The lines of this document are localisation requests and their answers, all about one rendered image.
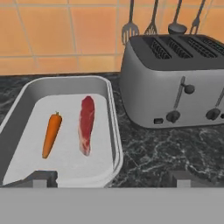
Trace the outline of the white tupperware container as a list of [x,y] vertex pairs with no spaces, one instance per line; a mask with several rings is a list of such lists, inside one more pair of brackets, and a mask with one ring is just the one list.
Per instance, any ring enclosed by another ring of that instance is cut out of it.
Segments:
[[[90,154],[80,151],[81,101],[94,99]],[[62,123],[48,158],[42,158],[49,118]],[[0,125],[0,185],[31,173],[56,171],[59,187],[106,187],[123,165],[110,82],[100,76],[45,77],[27,83]]]

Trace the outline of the orange carrot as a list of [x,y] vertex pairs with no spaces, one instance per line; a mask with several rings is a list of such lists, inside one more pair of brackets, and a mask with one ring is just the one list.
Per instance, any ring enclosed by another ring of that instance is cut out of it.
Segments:
[[62,123],[62,117],[58,111],[56,111],[54,114],[50,116],[45,133],[42,158],[48,158],[53,148],[56,136],[58,135],[58,132],[60,130],[61,123]]

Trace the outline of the grey slotted spatula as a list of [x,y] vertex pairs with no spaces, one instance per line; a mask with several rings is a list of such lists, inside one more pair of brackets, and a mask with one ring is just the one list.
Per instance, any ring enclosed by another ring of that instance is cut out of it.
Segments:
[[122,27],[122,44],[125,46],[129,38],[139,34],[139,29],[133,23],[134,0],[130,0],[129,4],[129,22]]

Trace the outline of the grey serving fork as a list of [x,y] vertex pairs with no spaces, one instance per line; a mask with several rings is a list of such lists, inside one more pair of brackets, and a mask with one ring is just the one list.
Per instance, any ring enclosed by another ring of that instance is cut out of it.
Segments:
[[192,21],[192,26],[190,29],[190,34],[196,34],[198,32],[199,26],[200,26],[200,14],[204,8],[206,0],[201,0],[201,4],[197,13],[196,18]]

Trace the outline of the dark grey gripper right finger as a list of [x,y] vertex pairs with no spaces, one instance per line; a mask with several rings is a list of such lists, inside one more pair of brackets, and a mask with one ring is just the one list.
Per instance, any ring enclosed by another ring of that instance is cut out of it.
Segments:
[[214,184],[197,178],[189,171],[169,171],[169,182],[171,187],[193,188],[193,187],[214,187]]

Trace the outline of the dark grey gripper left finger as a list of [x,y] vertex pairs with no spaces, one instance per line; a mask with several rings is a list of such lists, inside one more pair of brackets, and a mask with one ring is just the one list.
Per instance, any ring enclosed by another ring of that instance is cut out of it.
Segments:
[[57,188],[57,178],[56,171],[34,171],[26,178],[3,185],[3,187]]

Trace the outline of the silver four-slot toaster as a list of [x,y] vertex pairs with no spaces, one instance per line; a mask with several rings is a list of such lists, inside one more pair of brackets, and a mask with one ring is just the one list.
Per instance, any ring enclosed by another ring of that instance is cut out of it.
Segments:
[[120,91],[129,119],[148,129],[224,124],[224,44],[206,35],[131,37]]

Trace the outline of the red raw steak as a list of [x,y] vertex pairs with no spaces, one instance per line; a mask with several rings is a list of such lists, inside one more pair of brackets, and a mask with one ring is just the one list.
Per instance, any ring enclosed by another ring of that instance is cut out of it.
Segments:
[[79,115],[78,134],[80,141],[80,151],[88,156],[90,153],[90,139],[95,120],[95,102],[91,96],[85,97],[81,101]]

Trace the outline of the grey ladle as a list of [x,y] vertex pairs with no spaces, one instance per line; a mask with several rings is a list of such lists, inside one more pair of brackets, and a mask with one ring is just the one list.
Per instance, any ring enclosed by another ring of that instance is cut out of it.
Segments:
[[181,4],[182,4],[182,0],[178,0],[178,5],[174,15],[174,19],[168,25],[168,32],[170,34],[185,34],[186,33],[187,27],[183,24],[178,23],[178,16],[179,16]]

